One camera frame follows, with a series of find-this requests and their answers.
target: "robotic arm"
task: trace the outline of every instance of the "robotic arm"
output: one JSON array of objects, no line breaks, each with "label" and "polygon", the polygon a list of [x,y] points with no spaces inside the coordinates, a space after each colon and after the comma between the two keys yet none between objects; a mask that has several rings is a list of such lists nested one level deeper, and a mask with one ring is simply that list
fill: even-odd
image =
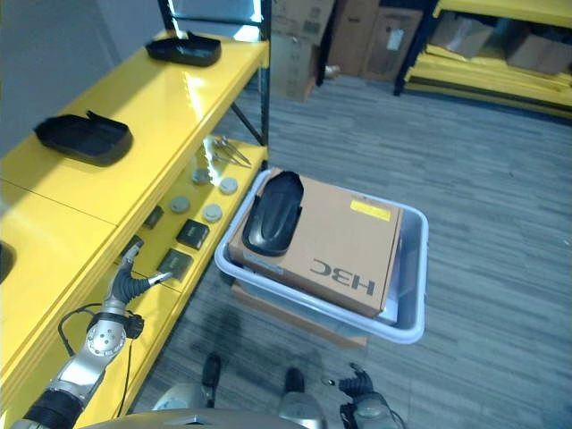
[{"label": "robotic arm", "polygon": [[131,277],[140,249],[131,247],[112,279],[104,302],[88,327],[81,350],[72,356],[13,429],[72,429],[102,382],[105,369],[120,353],[127,338],[143,331],[143,319],[129,315],[129,302],[153,285],[172,277],[160,273],[148,279]]},{"label": "robotic arm", "polygon": [[393,411],[383,395],[374,390],[370,376],[359,365],[350,364],[355,377],[340,380],[338,388],[352,402],[340,407],[346,429],[406,429],[400,415]]}]

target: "black square component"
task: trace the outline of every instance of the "black square component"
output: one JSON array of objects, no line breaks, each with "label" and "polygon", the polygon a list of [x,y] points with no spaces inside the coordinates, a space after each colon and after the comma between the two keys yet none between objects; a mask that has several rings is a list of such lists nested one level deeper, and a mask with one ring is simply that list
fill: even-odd
[{"label": "black square component", "polygon": [[155,206],[143,224],[147,226],[149,230],[152,230],[157,222],[159,222],[159,219],[161,219],[161,216],[163,216],[163,213],[164,211],[160,206]]},{"label": "black square component", "polygon": [[159,273],[172,273],[172,276],[179,282],[185,276],[187,270],[193,263],[193,258],[189,255],[181,253],[174,248],[170,248],[164,256],[161,264],[157,267]]},{"label": "black square component", "polygon": [[201,222],[188,220],[177,235],[177,241],[185,246],[199,250],[208,235],[208,226]]},{"label": "black square component", "polygon": [[139,235],[134,235],[133,237],[131,237],[131,240],[129,240],[129,243],[127,243],[127,245],[123,248],[122,253],[120,254],[121,257],[124,257],[127,251],[136,244],[139,244],[139,247],[142,248],[143,245],[145,244],[145,241],[143,241],[143,239],[140,238]]}]

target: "black cable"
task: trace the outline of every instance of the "black cable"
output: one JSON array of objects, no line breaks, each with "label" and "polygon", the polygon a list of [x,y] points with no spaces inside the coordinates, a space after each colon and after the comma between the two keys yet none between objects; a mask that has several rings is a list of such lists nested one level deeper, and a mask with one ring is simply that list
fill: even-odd
[{"label": "black cable", "polygon": [[131,350],[133,348],[133,340],[129,345],[129,357],[127,360],[127,374],[125,375],[125,386],[123,387],[122,403],[119,405],[119,411],[117,411],[117,418],[120,417],[123,411],[123,404],[125,403],[125,397],[127,396],[127,385],[129,384],[129,372],[131,370]]},{"label": "black cable", "polygon": [[408,426],[405,424],[405,422],[403,421],[403,419],[401,418],[401,416],[400,416],[399,414],[397,414],[396,411],[393,411],[393,410],[390,408],[390,413],[391,413],[391,416],[393,417],[393,421],[395,421],[395,419],[397,418],[397,419],[400,421],[401,427],[402,427],[403,429],[408,429]]},{"label": "black cable", "polygon": [[71,311],[70,313],[68,313],[67,315],[64,315],[62,317],[62,319],[60,320],[60,323],[57,325],[57,332],[60,334],[60,338],[62,339],[62,343],[63,346],[65,347],[66,351],[68,352],[68,355],[70,355],[70,358],[75,355],[75,351],[73,351],[72,346],[70,345],[70,342],[68,341],[67,337],[65,336],[65,333],[63,332],[63,324],[65,323],[66,320],[68,320],[72,315],[78,314],[78,313],[89,313],[92,316],[95,315],[93,312],[89,311],[88,308],[90,307],[98,307],[101,306],[100,302],[95,302],[92,304],[87,304],[86,306],[82,306],[82,307],[78,307],[75,310]]}]

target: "gray round button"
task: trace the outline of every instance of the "gray round button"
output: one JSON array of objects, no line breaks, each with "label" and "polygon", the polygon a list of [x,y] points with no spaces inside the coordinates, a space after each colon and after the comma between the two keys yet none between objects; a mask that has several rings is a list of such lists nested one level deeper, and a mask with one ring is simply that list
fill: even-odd
[{"label": "gray round button", "polygon": [[178,197],[173,198],[171,201],[171,210],[173,210],[174,213],[185,213],[187,210],[189,210],[189,207],[190,201],[183,195],[179,195]]},{"label": "gray round button", "polygon": [[223,210],[218,204],[210,204],[203,210],[203,216],[207,222],[215,223],[223,217]]},{"label": "gray round button", "polygon": [[197,168],[197,170],[193,172],[192,179],[197,185],[206,185],[210,183],[211,176],[206,168]]},{"label": "gray round button", "polygon": [[239,183],[233,177],[225,177],[218,187],[224,195],[232,195],[239,188]]}]

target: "yellow label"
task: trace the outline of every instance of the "yellow label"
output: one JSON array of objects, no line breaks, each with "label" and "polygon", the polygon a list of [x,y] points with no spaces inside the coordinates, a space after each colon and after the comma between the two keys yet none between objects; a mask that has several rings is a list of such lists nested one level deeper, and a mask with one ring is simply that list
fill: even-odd
[{"label": "yellow label", "polygon": [[351,201],[349,208],[355,210],[356,212],[376,217],[377,219],[381,219],[382,221],[389,222],[391,219],[390,210],[386,210],[385,208],[381,207],[370,206],[369,204],[357,201],[356,199]]}]

